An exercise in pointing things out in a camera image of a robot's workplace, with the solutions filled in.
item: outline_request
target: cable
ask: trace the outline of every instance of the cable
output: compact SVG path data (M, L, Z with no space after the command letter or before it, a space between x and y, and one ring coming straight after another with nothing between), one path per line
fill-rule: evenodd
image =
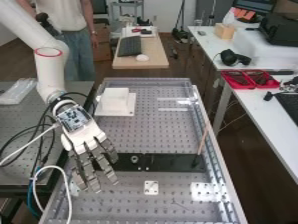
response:
M86 96L85 94L78 93L78 92L69 92L69 93L65 93L65 94L62 94L59 97L63 97L63 96L67 96L67 95L79 95L79 96L83 96L85 98L87 98L87 96ZM33 140L33 138L34 138L34 136L35 136L35 134L37 134L38 128L39 128L41 123L42 123L42 119L43 119L43 117L46 116L45 114L47 113L47 111L49 111L49 109L50 109L50 107L51 107L51 104L49 104L49 105L46 106L46 108L45 108L45 110L43 110L43 113L42 113L42 115L41 115L41 117L39 117L39 120L38 120L37 125L29 128L29 129L33 129L33 128L34 128L34 132L33 132L33 134L31 134L30 139L29 139L28 142L30 142L30 141ZM95 111L95 105L94 105L94 102L91 102L91 106L93 106L93 114L94 114L94 111ZM16 140L16 138L18 138L17 136L18 136L21 133L24 133L26 130L28 130L28 129L22 130L18 134L16 134L16 135L9 139L9 141L5 143L5 145L4 145L2 148L0 149L0 155L1 155L2 151L4 151L4 149L6 148L6 146L10 144L10 142L13 142L13 140ZM0 167L6 167L8 165L10 165L10 164L18 159L18 157L22 155L22 153L25 152L25 150L26 150L26 147L20 151L18 155L17 155L17 156L16 156L8 163L0 165Z
M45 122L45 118L46 117L49 118L50 122L54 123L54 119L49 115L45 115L43 116L43 120L42 120L42 124ZM31 170L30 170L30 177L33 177L33 173L34 173L34 169L35 169L37 162L39 161L39 166L42 167L43 164L47 161L47 157L49 157L50 151L53 149L53 143L54 143L54 138L55 138L54 129L51 130L51 132L53 132L53 134L51 134L50 146L49 146L47 152L46 152L46 154L45 154L45 156L43 156L42 159L41 159L41 151L42 151L43 141L42 141L42 137L39 138L41 139L41 141L39 141L39 147L38 147L38 152L37 152L35 159L34 159L34 164L33 164L33 167L31 167Z
M35 126L33 126L33 127L29 127L29 128L26 128L26 129L24 129L21 132L18 132L16 135L13 135L13 136L10 137L10 139L6 141L6 143L4 144L4 146L2 146L1 149L0 149L0 156L1 156L1 154L2 154L2 152L4 152L4 150L5 150L5 148L8 147L8 145L9 145L17 138L20 138L21 136L29 134L29 132L31 132L30 129L34 129L35 127L38 127L38 126L35 125ZM10 162L8 162L6 164L1 165L0 167L5 167L5 166L8 166L9 164L10 164Z
M34 209L31 208L31 204L30 204L30 195L31 195L31 189L33 189L33 185L31 185L31 180L33 180L33 176L30 176L30 180L29 180L29 184L28 184L28 191L26 191L26 205L28 205L28 209L30 211L30 213L38 217L38 213L34 211Z
M243 113L238 118L235 118L231 122L228 122L223 128L219 129L219 132L230 125L232 124L235 121L238 121L243 116L246 115L246 113Z
M54 128L58 127L58 124L54 123L50 128L47 128L33 140L30 140L20 149L17 149L12 154L9 154L0 162L0 166L2 166L4 162L12 157L14 156L18 152L21 152L35 140L38 140L38 138L45 135L50 130L53 130Z
M45 169L57 169L59 170L59 172L62 173L62 178L63 178L63 184L65 184L65 190L66 190L66 197L67 197L67 220L66 220L66 224L70 223L70 219L71 219L71 198L70 198L70 192L69 192L69 187L67 187L67 179L66 179L66 174L63 172L63 170L58 167L58 166L45 166L42 167L34 174L34 177L33 177L33 195L34 195L34 200L35 200L35 204L39 208L39 211L43 212L43 209L41 207L41 204L39 204L39 200L38 200L38 197L37 197L37 194L35 194L35 180L37 180L37 176L39 175L39 173L45 170Z
M204 95L206 95L206 91L207 91L207 83L208 83L208 79L210 79L210 72L211 72L211 65L212 65L212 62L216 58L216 56L219 55L220 53L215 54L214 58L211 59L211 63L210 63L210 66L208 66L208 71L207 71L207 80L206 80L206 83L204 83L204 88L203 88L203 91L202 91L202 99L204 98Z

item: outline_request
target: keyboard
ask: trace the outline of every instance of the keyboard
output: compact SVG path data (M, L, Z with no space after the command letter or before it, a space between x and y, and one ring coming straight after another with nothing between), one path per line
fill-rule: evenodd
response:
M122 38L118 47L118 57L135 56L141 53L141 37L133 36Z
M276 100L298 126L298 94L275 94Z

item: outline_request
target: person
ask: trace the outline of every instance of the person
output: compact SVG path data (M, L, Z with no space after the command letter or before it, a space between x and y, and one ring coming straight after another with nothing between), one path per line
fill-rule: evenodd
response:
M90 0L34 0L35 11L30 0L17 0L26 12L46 13L53 28L69 47L69 58L65 65L65 79L70 81L94 81L91 47L98 48L97 32L93 25L93 8Z

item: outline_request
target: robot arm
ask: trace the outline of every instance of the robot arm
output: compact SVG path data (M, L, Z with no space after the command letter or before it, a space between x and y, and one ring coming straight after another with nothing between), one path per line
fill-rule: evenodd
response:
M69 97L63 97L67 46L51 37L14 0L0 1L0 22L34 50L37 91L43 102L50 104L53 116L62 125L61 142L69 151L73 179L82 190L90 187L98 192L99 181L93 163L98 163L106 177L115 184L117 176L101 152L106 152L111 163L118 157L91 116Z

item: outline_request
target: plastic container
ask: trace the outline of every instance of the plastic container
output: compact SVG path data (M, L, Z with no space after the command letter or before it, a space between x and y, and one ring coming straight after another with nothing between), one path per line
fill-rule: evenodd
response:
M0 95L0 105L18 104L35 86L35 79L18 79Z
M254 89L255 83L242 71L222 71L220 75L232 89Z
M262 70L247 70L244 74L255 83L258 89L275 89L279 88L279 82Z

